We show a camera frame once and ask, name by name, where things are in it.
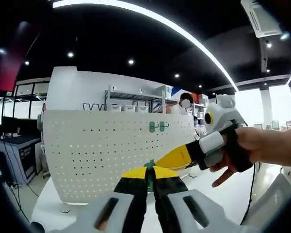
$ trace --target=window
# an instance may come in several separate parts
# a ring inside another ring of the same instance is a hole
[[[29,106],[30,106],[30,101],[19,102],[16,100],[15,109],[14,109],[14,117],[19,118],[19,119],[28,119]]]
[[[260,89],[236,92],[235,102],[236,109],[240,112],[248,126],[264,122]]]
[[[33,84],[19,85],[16,96],[31,95]]]
[[[289,86],[271,86],[273,120],[279,121],[279,126],[286,125],[291,120],[291,90]]]
[[[46,94],[48,92],[49,83],[36,83],[34,85],[33,94],[34,95],[41,95]]]
[[[37,119],[42,112],[43,101],[32,101],[30,119]]]
[[[4,117],[13,117],[13,107],[14,100],[9,97],[6,97],[3,104],[3,114]]]

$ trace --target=pegboard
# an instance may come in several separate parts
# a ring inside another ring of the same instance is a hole
[[[150,133],[150,121],[169,127]],[[47,110],[43,135],[60,199],[88,203],[112,191],[123,172],[192,142],[194,126],[193,117],[183,115]]]

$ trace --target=white box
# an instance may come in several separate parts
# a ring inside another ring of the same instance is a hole
[[[198,95],[198,99],[201,100],[201,99],[207,99],[208,100],[208,96],[204,95],[204,94],[199,94]]]
[[[199,99],[199,103],[208,107],[209,99]]]
[[[109,111],[111,112],[120,112],[122,110],[121,105],[111,105]]]
[[[203,112],[197,112],[197,113],[196,113],[196,117],[197,117],[198,119],[200,119],[200,118],[204,118],[204,113],[203,113]]]
[[[172,89],[173,89],[172,86],[164,85],[164,86],[160,86],[160,87],[156,88],[155,93],[157,96],[162,96],[162,90],[164,90],[166,92],[166,98],[170,99]]]
[[[138,113],[148,113],[149,107],[148,106],[136,106],[136,112]]]
[[[123,105],[122,112],[135,112],[136,106],[133,105]]]

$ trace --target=yellow eye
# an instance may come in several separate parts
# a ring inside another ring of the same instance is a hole
[[[211,112],[207,112],[207,113],[205,114],[204,119],[205,119],[205,123],[206,123],[206,124],[211,125],[211,124],[213,123],[213,117],[212,117]]]

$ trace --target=cable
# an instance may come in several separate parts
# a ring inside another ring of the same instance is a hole
[[[10,147],[11,147],[11,149],[12,149],[12,151],[13,151],[14,157],[15,157],[15,159],[16,159],[16,162],[17,162],[18,168],[19,168],[19,170],[21,171],[21,168],[20,168],[19,162],[18,162],[17,157],[16,157],[16,155],[15,155],[15,152],[14,152],[14,150],[13,150],[12,144],[11,144],[11,143],[9,143],[9,144],[10,144]],[[23,178],[23,180],[25,180],[25,178],[24,178],[24,176],[23,176],[23,173],[20,172],[20,174],[21,174],[21,177]],[[31,190],[31,191],[32,191],[32,192],[33,192],[37,197],[39,197],[39,195],[37,195],[37,193],[33,191],[33,189],[29,186],[29,184],[27,184],[26,182],[25,182],[25,184],[28,186],[28,188],[29,188],[29,189],[30,189],[30,190]]]
[[[18,211],[18,212],[21,212],[21,213],[24,215],[24,217],[26,218],[26,220],[27,220],[28,222],[30,222],[29,219],[27,218],[27,216],[25,215],[23,209],[21,208],[20,200],[19,200],[19,202],[18,202],[18,201],[17,201],[17,198],[16,198],[16,195],[15,195],[15,193],[14,193],[14,191],[13,191],[13,189],[10,188],[10,190],[11,190],[13,196],[15,197],[15,200],[16,200],[16,202],[17,202],[17,205],[19,206],[19,211]],[[19,188],[18,188],[18,185],[17,185],[17,192],[18,192],[18,198],[19,198]]]
[[[248,204],[248,208],[247,208],[246,212],[244,213],[244,216],[242,218],[242,221],[241,221],[240,225],[242,225],[243,222],[245,221],[245,219],[247,217],[247,214],[248,214],[248,211],[249,211],[249,208],[250,208],[250,205],[251,205],[251,202],[252,202],[252,189],[253,189],[253,183],[254,183],[255,173],[256,173],[256,164],[253,164],[253,176],[252,176],[252,184],[251,184],[251,189],[250,189],[249,204]]]
[[[12,161],[11,161],[11,159],[9,157],[8,150],[7,150],[6,145],[5,145],[5,141],[3,141],[3,144],[4,144],[4,147],[5,147],[6,155],[7,155],[8,159],[9,159],[9,161],[10,161],[10,164],[11,164],[11,167],[12,167],[12,171],[13,171],[13,174],[14,174],[14,178],[15,178],[15,181],[16,181],[18,200],[16,198],[16,195],[15,195],[14,191],[11,189],[11,187],[9,187],[9,188],[10,188],[13,196],[15,197],[15,200],[17,202],[17,205],[19,206],[19,210],[22,212],[22,214],[28,220],[28,222],[30,222],[29,219],[27,218],[27,216],[25,215],[23,209],[21,208],[20,197],[19,197],[19,185],[18,185],[18,181],[17,181],[17,178],[16,178],[16,174],[15,174],[15,171],[14,171],[14,168],[13,168]]]

